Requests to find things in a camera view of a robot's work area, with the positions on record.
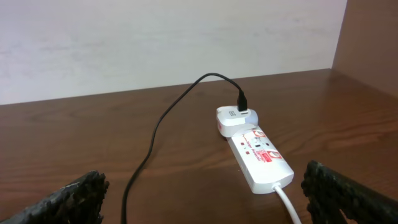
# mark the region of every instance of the brown wooden surface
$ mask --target brown wooden surface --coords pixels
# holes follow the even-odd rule
[[[333,69],[398,96],[398,1],[348,0]]]
[[[330,70],[236,81],[295,171],[284,190],[303,223],[310,215],[300,183],[311,159],[398,199],[398,100]],[[99,170],[111,183],[104,223],[118,223],[155,123],[186,88],[0,106],[0,219]],[[225,81],[201,83],[166,116],[131,189],[129,223],[290,223],[276,194],[251,193],[218,133],[216,108],[236,96]]]

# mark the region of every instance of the black usb cable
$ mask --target black usb cable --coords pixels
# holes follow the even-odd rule
[[[185,90],[184,93],[180,97],[178,97],[170,106],[167,108],[167,110],[162,114],[160,117],[159,121],[157,122],[154,132],[152,133],[152,139],[150,140],[150,146],[148,153],[145,157],[145,159],[141,162],[141,164],[138,166],[136,171],[133,173],[131,176],[129,182],[127,183],[126,189],[124,190],[123,193],[123,199],[122,199],[122,213],[121,213],[121,224],[127,224],[127,214],[126,214],[126,207],[127,207],[127,196],[129,195],[129,191],[131,188],[131,185],[134,183],[134,181],[137,179],[140,171],[144,167],[145,163],[149,159],[149,156],[152,152],[152,148],[154,146],[154,141],[155,141],[155,135],[156,135],[156,130],[157,127],[159,127],[160,122],[163,120],[163,118],[167,115],[167,113],[195,86],[197,85],[202,79],[208,77],[208,76],[216,76],[225,79],[226,81],[230,82],[232,85],[234,85],[238,90],[239,90],[239,95],[238,95],[238,111],[245,111],[248,109],[248,102],[246,100],[246,97],[244,96],[244,93],[241,89],[241,87],[236,84],[234,81],[231,79],[225,77],[224,75],[220,75],[218,73],[207,73],[206,75],[200,77],[196,82],[194,82],[187,90]]]

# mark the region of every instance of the white power cord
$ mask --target white power cord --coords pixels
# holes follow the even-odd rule
[[[292,217],[292,221],[294,224],[301,224],[300,218],[297,215],[296,210],[294,209],[292,202],[290,202],[289,198],[286,196],[285,192],[279,187],[279,185],[274,186],[274,190],[279,194],[280,199],[284,202],[287,211],[290,214],[290,217]]]

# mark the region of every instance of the wooden table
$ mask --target wooden table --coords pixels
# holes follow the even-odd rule
[[[398,199],[398,100],[331,70],[236,81],[295,171],[284,190],[303,223],[311,159]],[[119,223],[154,125],[187,86],[0,106],[0,220],[99,170],[111,184],[104,223]],[[129,223],[290,223],[276,194],[251,193],[218,133],[216,108],[237,94],[225,81],[201,83],[166,116],[131,189]]]

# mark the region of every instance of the plug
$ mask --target plug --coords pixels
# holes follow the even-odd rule
[[[248,110],[248,100],[244,96],[244,93],[242,90],[239,90],[239,96],[238,96],[238,111],[246,111]]]
[[[254,110],[240,111],[237,106],[217,108],[218,130],[226,138],[250,132],[258,126],[258,121],[259,118]]]

